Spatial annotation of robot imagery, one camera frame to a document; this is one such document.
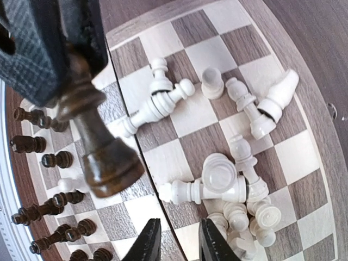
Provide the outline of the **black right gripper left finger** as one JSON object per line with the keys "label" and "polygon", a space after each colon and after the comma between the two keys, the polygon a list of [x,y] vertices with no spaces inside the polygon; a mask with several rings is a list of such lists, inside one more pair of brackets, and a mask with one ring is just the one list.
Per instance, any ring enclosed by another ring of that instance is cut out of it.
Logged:
{"label": "black right gripper left finger", "polygon": [[122,259],[160,260],[161,258],[161,223],[160,219],[149,219],[136,241]]}

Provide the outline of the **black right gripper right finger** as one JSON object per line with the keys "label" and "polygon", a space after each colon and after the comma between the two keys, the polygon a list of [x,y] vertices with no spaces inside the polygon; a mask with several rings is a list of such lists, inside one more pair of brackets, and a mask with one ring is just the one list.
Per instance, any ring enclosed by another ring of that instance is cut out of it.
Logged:
{"label": "black right gripper right finger", "polygon": [[200,260],[240,261],[211,219],[201,220],[198,238]]}

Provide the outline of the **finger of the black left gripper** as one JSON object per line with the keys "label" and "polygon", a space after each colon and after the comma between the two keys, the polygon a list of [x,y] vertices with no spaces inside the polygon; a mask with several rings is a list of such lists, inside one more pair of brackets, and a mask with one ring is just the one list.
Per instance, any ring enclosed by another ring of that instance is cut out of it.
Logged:
{"label": "finger of the black left gripper", "polygon": [[98,0],[59,1],[67,40],[87,60],[92,78],[108,64],[103,23]]}
{"label": "finger of the black left gripper", "polygon": [[1,80],[43,107],[67,79],[58,1],[1,1]]}

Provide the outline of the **dark queen piece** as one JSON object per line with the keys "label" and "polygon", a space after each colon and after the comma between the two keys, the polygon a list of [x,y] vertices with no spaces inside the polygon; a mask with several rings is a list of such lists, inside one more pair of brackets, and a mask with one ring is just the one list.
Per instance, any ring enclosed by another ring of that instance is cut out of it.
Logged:
{"label": "dark queen piece", "polygon": [[58,102],[58,121],[73,120],[81,137],[84,176],[98,198],[113,196],[134,184],[145,172],[137,152],[104,124],[98,106],[106,95],[91,82],[87,60],[67,44],[69,79]]}

